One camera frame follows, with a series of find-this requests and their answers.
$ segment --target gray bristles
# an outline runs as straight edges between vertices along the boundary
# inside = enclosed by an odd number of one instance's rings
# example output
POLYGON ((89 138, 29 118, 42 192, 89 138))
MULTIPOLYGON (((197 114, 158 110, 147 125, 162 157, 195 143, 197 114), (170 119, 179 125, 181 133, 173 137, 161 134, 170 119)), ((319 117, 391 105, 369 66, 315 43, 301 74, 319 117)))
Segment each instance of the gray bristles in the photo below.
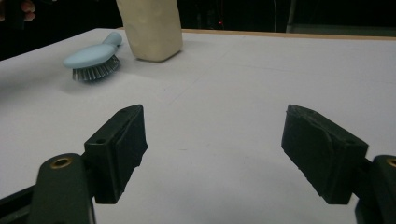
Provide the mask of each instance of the gray bristles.
POLYGON ((120 66, 120 60, 113 55, 104 63, 92 67, 73 69, 73 79, 78 81, 94 81, 112 74, 120 66))

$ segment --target brush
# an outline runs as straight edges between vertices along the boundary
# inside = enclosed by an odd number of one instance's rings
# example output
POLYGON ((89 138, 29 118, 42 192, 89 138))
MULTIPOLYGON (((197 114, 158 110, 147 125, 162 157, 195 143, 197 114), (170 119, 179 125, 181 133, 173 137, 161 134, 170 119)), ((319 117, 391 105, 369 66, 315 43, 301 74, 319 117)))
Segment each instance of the brush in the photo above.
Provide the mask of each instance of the brush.
POLYGON ((76 81, 94 81, 106 77, 120 66, 115 53, 121 41, 120 34, 112 32, 102 44, 81 49, 67 57, 64 66, 73 69, 73 79, 76 81))

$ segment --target brass insert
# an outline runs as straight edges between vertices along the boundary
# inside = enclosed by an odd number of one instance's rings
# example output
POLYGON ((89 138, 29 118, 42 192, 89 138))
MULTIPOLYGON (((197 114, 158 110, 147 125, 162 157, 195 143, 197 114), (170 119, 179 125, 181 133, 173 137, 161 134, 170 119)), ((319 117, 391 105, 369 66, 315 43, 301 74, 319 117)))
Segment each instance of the brass insert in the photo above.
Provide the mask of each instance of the brass insert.
POLYGON ((72 158, 71 157, 64 157, 60 158, 53 163, 50 164, 51 169, 61 169, 64 168, 72 163, 72 158))
POLYGON ((396 159, 389 158, 389 159, 387 159, 387 162, 388 162, 389 165, 391 165, 391 166, 396 168, 396 159))

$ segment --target screw hole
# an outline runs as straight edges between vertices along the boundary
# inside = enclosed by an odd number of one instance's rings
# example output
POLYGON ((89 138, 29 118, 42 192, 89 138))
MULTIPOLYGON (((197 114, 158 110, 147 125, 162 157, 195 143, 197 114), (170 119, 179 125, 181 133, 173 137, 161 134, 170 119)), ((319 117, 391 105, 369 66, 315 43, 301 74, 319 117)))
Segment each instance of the screw hole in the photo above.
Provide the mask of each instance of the screw hole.
POLYGON ((396 159, 393 159, 393 158, 387 159, 387 162, 388 162, 389 165, 391 165, 391 166, 396 168, 396 159))
POLYGON ((61 168, 64 168, 64 167, 70 165, 70 163, 72 163, 72 158, 70 158, 70 157, 60 158, 60 159, 56 160, 55 162, 53 162, 50 165, 50 168, 61 169, 61 168))
POLYGON ((103 138, 96 140, 97 144, 103 144, 105 142, 106 142, 106 139, 103 139, 103 138))

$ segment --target white table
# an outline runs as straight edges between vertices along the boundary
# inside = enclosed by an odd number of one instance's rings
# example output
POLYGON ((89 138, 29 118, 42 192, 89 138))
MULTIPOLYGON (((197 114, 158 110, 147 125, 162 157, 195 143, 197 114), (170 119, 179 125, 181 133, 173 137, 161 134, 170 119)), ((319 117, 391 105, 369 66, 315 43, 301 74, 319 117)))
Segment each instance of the white table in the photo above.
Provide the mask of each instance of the white table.
POLYGON ((356 223, 356 197, 327 205, 280 146, 288 104, 317 110, 395 154, 396 42, 184 33, 165 63, 132 55, 91 85, 69 54, 101 43, 97 29, 0 62, 0 198, 35 183, 45 160, 82 154, 116 111, 145 107, 148 151, 98 223, 356 223))

